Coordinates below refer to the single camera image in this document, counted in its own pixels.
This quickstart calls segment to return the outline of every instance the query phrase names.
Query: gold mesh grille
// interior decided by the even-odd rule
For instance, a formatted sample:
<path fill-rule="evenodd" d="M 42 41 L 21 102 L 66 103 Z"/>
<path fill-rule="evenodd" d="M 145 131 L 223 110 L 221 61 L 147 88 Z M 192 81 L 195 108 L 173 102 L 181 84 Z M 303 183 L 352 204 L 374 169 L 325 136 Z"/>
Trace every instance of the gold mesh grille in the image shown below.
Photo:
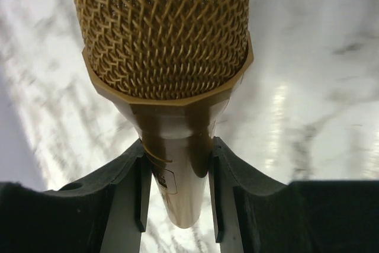
<path fill-rule="evenodd" d="M 110 87 L 154 100 L 215 89 L 242 67 L 249 0 L 75 0 L 91 67 Z"/>

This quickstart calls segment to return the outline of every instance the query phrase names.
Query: black plastic part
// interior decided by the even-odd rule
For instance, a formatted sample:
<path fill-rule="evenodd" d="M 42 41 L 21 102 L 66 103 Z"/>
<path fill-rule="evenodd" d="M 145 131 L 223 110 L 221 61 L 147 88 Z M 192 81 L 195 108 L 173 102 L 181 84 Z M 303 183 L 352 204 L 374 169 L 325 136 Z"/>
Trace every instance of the black plastic part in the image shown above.
<path fill-rule="evenodd" d="M 60 191 L 0 183 L 0 252 L 138 253 L 151 171 L 139 140 Z"/>
<path fill-rule="evenodd" d="M 221 253 L 379 252 L 378 181 L 284 185 L 219 138 L 209 174 Z"/>

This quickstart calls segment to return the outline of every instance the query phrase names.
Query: marble surface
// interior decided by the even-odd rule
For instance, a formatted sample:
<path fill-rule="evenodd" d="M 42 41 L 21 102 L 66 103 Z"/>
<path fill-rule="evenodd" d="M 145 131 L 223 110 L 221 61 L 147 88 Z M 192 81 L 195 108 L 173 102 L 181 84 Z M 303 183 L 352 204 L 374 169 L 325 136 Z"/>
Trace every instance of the marble surface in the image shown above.
<path fill-rule="evenodd" d="M 269 176 L 379 177 L 379 1 L 250 0 L 255 62 L 217 123 Z M 0 0 L 0 62 L 48 188 L 90 173 L 137 139 L 92 87 L 72 0 Z M 152 184 L 141 252 L 219 252 L 210 195 L 178 229 Z"/>

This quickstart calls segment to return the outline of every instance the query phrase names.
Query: microphone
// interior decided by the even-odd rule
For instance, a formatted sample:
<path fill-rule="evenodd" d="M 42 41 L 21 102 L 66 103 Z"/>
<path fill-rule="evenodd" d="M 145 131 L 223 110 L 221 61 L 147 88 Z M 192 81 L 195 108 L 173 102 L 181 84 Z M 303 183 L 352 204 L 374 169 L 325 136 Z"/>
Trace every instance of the microphone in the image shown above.
<path fill-rule="evenodd" d="M 96 91 L 130 120 L 168 216 L 199 218 L 217 116 L 253 62 L 249 0 L 74 0 Z"/>

